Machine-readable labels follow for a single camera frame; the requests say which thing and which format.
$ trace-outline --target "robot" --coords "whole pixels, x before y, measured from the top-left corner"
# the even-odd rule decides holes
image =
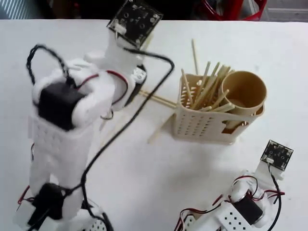
[[[23,230],[83,231],[94,226],[112,230],[106,214],[83,201],[86,195],[80,179],[85,176],[94,122],[110,119],[144,84],[147,73],[139,49],[161,18],[146,4],[128,0],[107,26],[105,52],[93,51],[83,59],[64,62],[44,45],[31,50],[27,68],[34,86],[29,137],[35,151],[29,186],[34,199],[22,201],[14,217]],[[54,56],[61,69],[36,82],[31,60],[38,49]],[[51,175],[58,184],[50,183]]]
[[[107,26],[109,42],[105,52],[93,51],[82,59],[64,62],[44,45],[31,50],[27,68],[34,86],[29,137],[34,141],[35,151],[29,187],[34,197],[21,200],[13,219],[22,230],[113,230],[108,216],[88,201],[85,190],[86,173],[99,157],[98,153],[87,166],[94,122],[112,118],[113,112],[127,106],[141,89],[147,73],[140,56],[145,53],[140,49],[161,18],[162,14],[141,1],[128,0]],[[36,82],[31,60],[38,49],[54,56],[61,69]],[[174,68],[171,67],[165,79]],[[289,154],[289,160],[292,152],[284,150],[282,154]],[[270,220],[272,204],[264,197],[264,189],[273,188],[274,183],[276,195],[282,195],[276,180],[271,180],[282,180],[287,162],[282,164],[283,169],[273,169],[270,174],[267,167],[280,164],[278,158],[282,154],[263,156],[257,171],[244,172],[237,178],[227,196],[214,203],[218,205],[214,210],[183,210],[175,230],[248,231],[263,227]],[[50,182],[51,175],[57,178],[57,184]]]
[[[243,171],[229,191],[213,202],[212,209],[182,210],[175,231],[265,230],[278,200],[275,219],[267,229],[271,231],[281,211],[281,196],[285,195],[277,180],[283,180],[292,153],[292,149],[270,140],[255,172]]]

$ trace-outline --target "white table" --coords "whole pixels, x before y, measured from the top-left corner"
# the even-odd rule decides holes
[[[40,42],[65,59],[82,57],[88,51],[106,48],[106,23],[0,21],[1,230],[19,230],[12,224],[12,217],[17,199],[28,185],[31,84],[25,64],[30,49]],[[280,183],[286,196],[274,230],[304,229],[308,218],[308,24],[160,22],[148,50],[169,56],[176,69],[159,95],[175,101],[180,68],[194,73],[191,38],[196,41],[202,72],[208,60],[221,61],[263,78],[268,88],[265,114],[232,146],[176,141],[168,130],[149,145],[148,137],[170,114],[170,109],[149,102],[91,170],[87,181],[89,197],[103,206],[116,231],[170,231],[181,209],[207,208],[242,169],[255,170],[268,140],[273,139],[295,150],[285,180]],[[149,73],[145,87],[150,90],[168,65],[149,58],[145,64]],[[33,60],[38,78],[56,66],[42,52]],[[104,132],[122,116],[128,119],[138,100],[119,112]]]

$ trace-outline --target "black wire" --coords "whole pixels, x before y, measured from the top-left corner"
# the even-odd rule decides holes
[[[101,156],[101,154],[103,153],[103,151],[105,151],[111,144],[113,141],[115,141],[115,139],[122,134],[123,131],[125,131],[130,125],[131,123],[137,118],[137,116],[139,115],[139,113],[143,110],[145,104],[149,101],[149,99],[155,94],[155,92],[159,89],[159,87],[165,82],[165,80],[169,77],[169,75],[173,72],[174,70],[174,63],[167,57],[159,55],[159,54],[155,54],[155,53],[150,53],[150,52],[146,52],[146,51],[140,51],[140,50],[134,50],[134,49],[128,49],[128,48],[123,48],[124,50],[133,53],[133,54],[140,54],[140,55],[145,55],[145,56],[149,56],[149,57],[153,57],[153,58],[157,58],[163,61],[166,61],[170,64],[170,69],[167,72],[167,74],[159,81],[159,83],[156,85],[156,87],[149,93],[149,95],[145,98],[145,100],[142,102],[141,106],[138,108],[138,110],[135,112],[135,114],[133,115],[133,117],[129,120],[129,122],[127,122],[98,152],[97,154],[92,158],[92,160],[90,161],[90,163],[88,164],[88,166],[86,167],[86,169],[84,170],[82,177],[81,177],[81,181],[80,184],[81,185],[81,189],[82,189],[82,193],[83,193],[83,197],[84,197],[84,202],[85,202],[85,207],[87,209],[87,211],[89,212],[90,216],[92,218],[96,218],[98,220],[102,220],[101,217],[95,216],[90,208],[89,202],[88,202],[88,198],[87,198],[87,191],[86,191],[86,176],[87,173],[89,172],[89,170],[91,169],[91,167],[93,166],[93,164],[95,163],[95,161]]]
[[[47,51],[51,56],[53,56],[56,60],[58,60],[60,66],[61,66],[61,69],[62,69],[62,72],[63,72],[63,75],[64,77],[66,78],[66,83],[69,85],[69,86],[73,86],[74,88],[76,88],[76,83],[74,81],[74,79],[72,77],[70,77],[69,75],[69,68],[66,66],[64,60],[59,56],[57,55],[57,53],[51,49],[49,49],[48,47],[46,47],[45,45],[43,44],[37,44],[35,45],[31,51],[30,51],[30,54],[27,58],[27,63],[26,63],[26,68],[29,72],[29,75],[30,75],[30,78],[31,78],[31,82],[32,84],[34,85],[35,84],[35,77],[33,75],[33,72],[32,72],[32,68],[31,68],[31,61],[35,55],[35,52],[38,50],[38,49],[42,49],[42,50],[45,50]]]
[[[42,215],[36,222],[34,222],[34,224],[31,225],[29,229],[27,229],[27,231],[32,231],[32,230],[34,230],[35,227],[36,227],[36,225],[37,225],[42,219],[44,219],[45,216],[49,213],[50,209],[51,209],[51,207],[50,207],[49,209],[47,209],[46,212],[43,213],[43,215]]]
[[[277,210],[276,217],[275,217],[272,225],[268,229],[268,231],[271,231],[274,228],[274,226],[276,225],[277,221],[278,221],[278,218],[279,218],[279,215],[280,215],[280,212],[281,212],[281,207],[282,207],[282,200],[281,200],[281,193],[280,193],[279,185],[278,185],[274,175],[272,174],[272,172],[270,170],[270,165],[269,165],[269,172],[270,172],[270,176],[273,179],[273,182],[275,184],[275,187],[276,187],[276,190],[277,190],[278,202],[279,202],[278,203],[278,210]]]
[[[114,118],[114,111],[111,109],[111,116],[110,117],[102,117],[101,116],[101,119],[103,120],[112,120]]]

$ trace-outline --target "wire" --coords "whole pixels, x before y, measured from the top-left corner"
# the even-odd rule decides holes
[[[117,102],[119,102],[120,100],[123,99],[123,97],[126,95],[127,91],[128,91],[128,81],[127,79],[121,75],[120,73],[116,72],[116,71],[112,71],[112,70],[107,70],[106,71],[107,73],[111,74],[111,75],[114,75],[116,77],[118,77],[119,79],[121,79],[124,83],[125,83],[125,91],[124,93],[117,99],[115,100],[114,102],[112,102],[112,105],[116,104]],[[85,85],[89,80],[93,79],[93,78],[97,78],[99,77],[100,75],[99,74],[95,74],[95,75],[92,75],[92,76],[89,76],[87,77],[81,84],[79,84],[76,89],[79,90],[83,85]]]
[[[253,197],[258,190],[258,179],[256,177],[250,176],[250,175],[240,176],[233,181],[233,185],[236,184],[239,180],[245,179],[245,178],[253,178],[256,181],[256,189],[255,189],[254,193],[252,194],[252,197]]]
[[[268,163],[268,167],[269,167],[270,176],[271,176],[271,178],[272,178],[272,180],[275,184],[276,190],[277,190],[277,198],[278,198],[278,201],[279,201],[276,217],[275,217],[272,225],[268,229],[268,231],[271,231],[278,221],[278,218],[279,218],[279,215],[280,215],[280,212],[281,212],[281,207],[282,207],[282,200],[281,200],[281,192],[280,192],[280,189],[279,189],[279,185],[278,185],[274,175],[272,174],[272,172],[270,170],[270,164],[269,163]]]
[[[34,222],[34,224],[31,225],[29,229],[27,229],[27,231],[32,231],[32,230],[34,230],[35,227],[37,226],[37,224],[38,224],[39,222],[41,222],[41,221],[45,218],[45,216],[49,213],[50,209],[51,209],[51,207],[50,207],[49,209],[47,209],[46,212],[43,213],[43,215],[42,215],[36,222]]]
[[[159,81],[159,83],[155,86],[155,88],[149,93],[149,95],[145,98],[145,100],[142,102],[141,106],[138,108],[138,110],[135,112],[135,114],[133,115],[133,117],[129,120],[129,122],[127,122],[98,152],[97,154],[92,158],[92,160],[90,161],[90,163],[88,164],[88,166],[86,167],[86,169],[84,170],[82,177],[81,177],[81,181],[80,184],[77,185],[74,190],[78,189],[79,187],[81,187],[82,189],[82,193],[83,193],[83,197],[84,197],[84,202],[85,202],[85,207],[87,209],[87,211],[89,212],[89,214],[91,215],[92,218],[96,218],[98,220],[102,220],[101,217],[95,216],[92,211],[91,208],[89,206],[88,203],[88,199],[87,199],[87,192],[86,192],[86,176],[87,173],[90,171],[91,167],[93,166],[93,164],[95,163],[95,161],[101,156],[101,154],[113,143],[113,141],[119,137],[119,135],[121,135],[131,124],[132,122],[137,118],[137,116],[140,114],[140,112],[143,110],[143,108],[145,107],[146,103],[149,101],[149,99],[155,94],[155,92],[159,89],[159,87],[165,82],[165,80],[169,77],[169,75],[173,72],[174,70],[174,63],[167,57],[159,55],[159,54],[155,54],[155,53],[150,53],[150,52],[146,52],[146,51],[140,51],[140,50],[134,50],[134,49],[128,49],[128,48],[123,48],[124,50],[133,53],[133,54],[140,54],[140,55],[145,55],[145,56],[149,56],[149,57],[153,57],[153,58],[157,58],[163,61],[166,61],[170,64],[170,69],[169,71],[165,74],[165,76]]]
[[[26,195],[26,193],[27,193],[27,191],[28,191],[29,189],[30,189],[30,186],[28,185],[28,186],[26,187],[26,189],[24,190],[23,194],[21,194],[19,200],[17,201],[17,203],[18,203],[19,205],[22,203],[22,201],[23,201],[23,199],[24,199],[24,197],[25,197],[25,195]]]
[[[31,162],[34,161],[34,143],[31,145]]]
[[[125,89],[124,93],[120,96],[120,98],[118,98],[116,101],[112,102],[112,105],[114,105],[117,102],[119,102],[120,100],[122,100],[124,98],[124,96],[126,95],[126,93],[128,91],[128,81],[127,81],[127,79],[124,76],[122,76],[118,72],[115,72],[115,71],[112,71],[112,70],[107,70],[106,72],[111,74],[111,75],[114,75],[114,76],[118,77],[119,79],[121,79],[125,83],[125,86],[126,86],[126,89]]]
[[[99,74],[94,74],[94,75],[92,75],[92,76],[87,77],[85,80],[82,81],[82,83],[80,83],[80,84],[76,87],[76,89],[79,90],[79,89],[80,89],[83,85],[85,85],[86,82],[88,82],[90,79],[97,78],[98,76],[100,76],[100,75],[99,75]]]
[[[180,218],[179,218],[179,221],[174,229],[174,231],[176,231],[177,229],[180,228],[180,225],[182,225],[182,230],[184,231],[185,230],[185,223],[184,223],[184,220],[183,220],[183,212],[185,211],[190,211],[190,212],[193,212],[193,213],[197,213],[197,214],[207,214],[207,213],[210,213],[210,212],[213,212],[214,210],[216,210],[217,208],[219,208],[221,206],[221,203],[216,206],[215,208],[213,209],[210,209],[210,210],[198,210],[198,209],[195,209],[195,208],[186,208],[186,209],[183,209],[181,212],[180,212]]]
[[[35,77],[34,77],[33,72],[32,72],[31,61],[32,61],[32,59],[33,59],[33,57],[35,55],[35,52],[37,50],[39,50],[39,49],[47,51],[51,56],[53,56],[56,60],[58,60],[58,62],[60,64],[60,67],[62,69],[63,75],[66,78],[66,83],[69,86],[73,86],[75,88],[76,87],[76,83],[75,83],[74,79],[72,77],[70,77],[70,75],[69,75],[69,68],[65,64],[64,60],[59,55],[57,55],[57,53],[55,51],[53,51],[52,49],[46,47],[46,45],[43,45],[43,44],[35,45],[31,49],[30,54],[29,54],[29,56],[27,58],[26,68],[27,68],[27,70],[29,72],[32,85],[35,84]]]
[[[101,116],[101,119],[103,119],[103,120],[112,120],[114,118],[114,111],[111,109],[110,112],[111,112],[111,116],[110,117],[102,117]]]
[[[275,194],[277,194],[278,191],[267,189],[267,190],[265,190],[265,191],[263,192],[263,194],[262,194],[259,198],[252,197],[252,199],[253,199],[254,201],[260,201],[260,200],[262,200],[262,199],[264,198],[265,193],[275,193]],[[280,195],[281,195],[281,196],[282,196],[282,195],[285,195],[285,192],[281,192],[281,191],[280,191]]]

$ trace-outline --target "perforated plastic part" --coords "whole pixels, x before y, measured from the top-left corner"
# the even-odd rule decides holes
[[[202,76],[186,74],[189,82],[192,100],[195,100],[196,93],[200,86],[198,82]],[[188,99],[185,84],[180,82],[180,92],[176,109],[176,119],[174,123],[174,136],[180,139],[197,142],[218,142],[231,144],[235,142],[236,137],[240,135],[255,119],[264,112],[262,107],[257,115],[241,116],[221,112],[201,112],[189,109],[191,102]],[[226,124],[224,121],[237,120],[245,121],[231,133],[224,132]]]
[[[219,210],[216,216],[224,228],[228,231],[252,230],[248,222],[231,203],[225,204],[224,209]]]
[[[186,218],[185,218],[185,231],[189,231],[190,230],[190,227],[193,225],[193,223],[196,221],[196,219],[194,218],[193,215],[188,215]]]
[[[96,220],[86,230],[83,230],[83,231],[107,231],[107,229],[106,229],[105,224],[102,221]]]

